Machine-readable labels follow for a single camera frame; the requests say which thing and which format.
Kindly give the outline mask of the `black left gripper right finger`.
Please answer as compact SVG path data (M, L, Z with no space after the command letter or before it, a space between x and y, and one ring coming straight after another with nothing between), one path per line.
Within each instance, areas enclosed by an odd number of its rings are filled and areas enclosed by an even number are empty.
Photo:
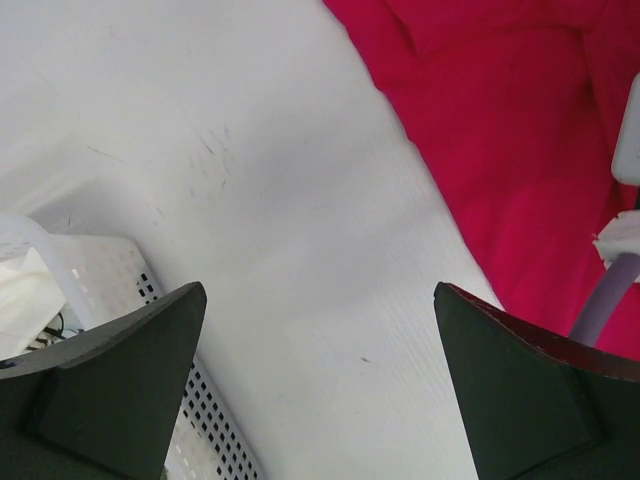
M639 364L450 283L434 308L481 479L636 479Z

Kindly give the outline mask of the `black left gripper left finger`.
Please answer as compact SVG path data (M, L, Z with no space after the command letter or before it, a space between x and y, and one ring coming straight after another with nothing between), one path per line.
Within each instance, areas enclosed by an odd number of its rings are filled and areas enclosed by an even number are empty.
M2 361L2 478L160 478L206 304L189 283Z

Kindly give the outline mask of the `magenta t-shirt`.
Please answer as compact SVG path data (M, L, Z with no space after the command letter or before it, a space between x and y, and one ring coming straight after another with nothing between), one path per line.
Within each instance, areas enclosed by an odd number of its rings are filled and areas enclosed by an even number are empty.
M635 1L331 1L510 314L565 335L637 192L611 172Z

